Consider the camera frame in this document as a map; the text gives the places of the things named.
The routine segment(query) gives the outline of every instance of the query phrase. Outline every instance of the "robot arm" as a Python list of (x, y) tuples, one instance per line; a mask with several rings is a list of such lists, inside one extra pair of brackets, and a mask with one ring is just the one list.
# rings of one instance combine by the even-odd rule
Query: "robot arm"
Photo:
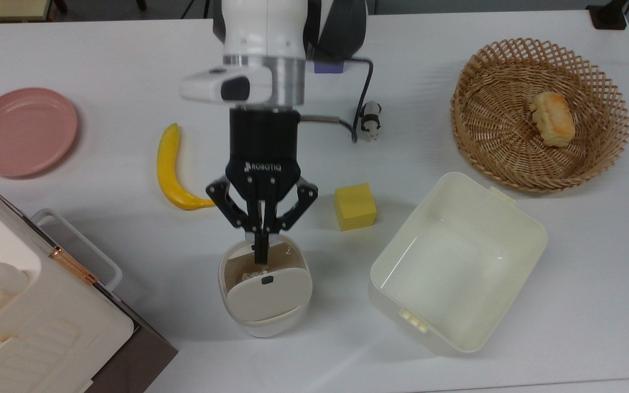
[[(215, 2), (213, 31), (225, 44), (223, 65), (185, 78), (180, 92), (185, 99), (236, 104), (225, 176), (206, 191), (254, 242), (257, 264), (268, 263), (270, 242), (317, 199), (317, 187), (300, 176), (297, 162), (300, 114), (293, 107), (304, 103), (305, 59), (352, 55), (363, 43), (366, 17), (365, 0)], [(230, 186), (247, 212), (230, 198)], [(277, 204), (294, 186), (298, 202), (278, 216)]]

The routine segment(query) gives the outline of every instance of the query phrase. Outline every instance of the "small figurine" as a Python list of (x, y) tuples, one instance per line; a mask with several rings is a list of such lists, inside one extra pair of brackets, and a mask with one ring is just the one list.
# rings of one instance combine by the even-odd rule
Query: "small figurine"
[(382, 107), (374, 100), (369, 100), (360, 109), (360, 131), (365, 132), (370, 139), (376, 141), (377, 135), (380, 133), (380, 112)]

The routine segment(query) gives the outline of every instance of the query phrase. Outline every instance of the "white table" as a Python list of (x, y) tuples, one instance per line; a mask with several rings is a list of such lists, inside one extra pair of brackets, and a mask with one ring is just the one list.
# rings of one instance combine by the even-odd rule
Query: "white table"
[[(314, 279), (307, 318), (272, 339), (240, 331), (222, 306), (217, 264), (239, 241), (216, 210), (183, 212), (155, 179), (159, 137), (183, 126), (180, 177), (203, 194), (228, 159), (228, 109), (183, 102), (183, 75), (219, 64), (210, 21), (0, 25), (0, 94), (40, 86), (81, 120), (74, 152), (45, 176), (0, 178), (27, 214), (50, 207), (125, 271), (117, 293), (180, 348), (150, 393), (430, 391), (629, 378), (629, 144), (606, 174), (561, 194), (504, 189), (542, 222), (549, 243), (521, 294), (478, 353), (441, 358), (367, 300), (370, 264), (440, 176), (469, 174), (450, 132), (462, 66), (494, 40), (552, 40), (619, 85), (629, 109), (629, 30), (593, 30), (582, 11), (390, 15), (369, 19), (359, 52), (375, 61), (369, 99), (383, 105), (377, 142), (303, 124), (302, 174), (320, 197), (288, 234)], [(303, 114), (350, 117), (364, 67), (307, 75)], [(374, 226), (339, 232), (335, 187), (369, 182)]]

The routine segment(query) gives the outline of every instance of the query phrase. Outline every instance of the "black plug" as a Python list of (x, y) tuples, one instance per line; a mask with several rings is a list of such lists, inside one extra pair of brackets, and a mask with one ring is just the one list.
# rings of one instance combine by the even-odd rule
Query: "black plug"
[(622, 8), (627, 0), (613, 0), (606, 5), (588, 5), (586, 7), (591, 13), (591, 22), (599, 30), (625, 30), (627, 22)]

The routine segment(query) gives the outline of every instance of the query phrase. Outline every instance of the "yellow banana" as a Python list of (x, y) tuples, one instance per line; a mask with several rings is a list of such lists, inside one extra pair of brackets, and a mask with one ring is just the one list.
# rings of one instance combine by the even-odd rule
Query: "yellow banana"
[(215, 206), (210, 199), (202, 199), (186, 191), (176, 178), (176, 157), (179, 152), (181, 133), (174, 123), (162, 134), (157, 152), (157, 180), (164, 196), (180, 209), (192, 211)]

